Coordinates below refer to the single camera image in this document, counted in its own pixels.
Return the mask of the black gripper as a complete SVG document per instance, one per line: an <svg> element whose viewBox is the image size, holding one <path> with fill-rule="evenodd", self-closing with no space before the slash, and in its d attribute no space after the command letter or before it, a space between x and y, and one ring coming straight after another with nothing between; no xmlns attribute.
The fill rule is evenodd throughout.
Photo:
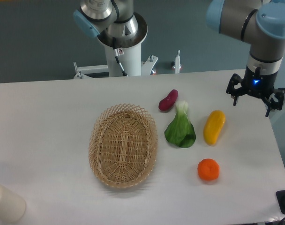
<svg viewBox="0 0 285 225"><path fill-rule="evenodd" d="M268 117L271 111L281 111L285 102L285 88L274 88L277 75L278 72L262 75L260 68L253 72L246 66L244 78L236 73L232 75L226 93L231 95L233 106L236 106L238 98L243 95L262 98L267 106L265 117Z"/></svg>

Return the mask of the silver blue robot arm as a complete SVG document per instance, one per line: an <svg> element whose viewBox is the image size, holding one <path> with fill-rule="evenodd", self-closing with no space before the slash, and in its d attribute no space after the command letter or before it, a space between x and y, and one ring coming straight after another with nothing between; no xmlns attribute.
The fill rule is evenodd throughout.
<svg viewBox="0 0 285 225"><path fill-rule="evenodd" d="M75 72L109 76L151 75L158 58L141 60L146 21L134 11L131 0L83 0L73 13L79 29L97 38L105 48L105 66L76 67ZM237 102L243 95L261 99L267 111L281 110L285 88L275 88L285 53L285 0L214 0L206 13L207 26L250 44L244 77L234 74L226 92Z"/></svg>

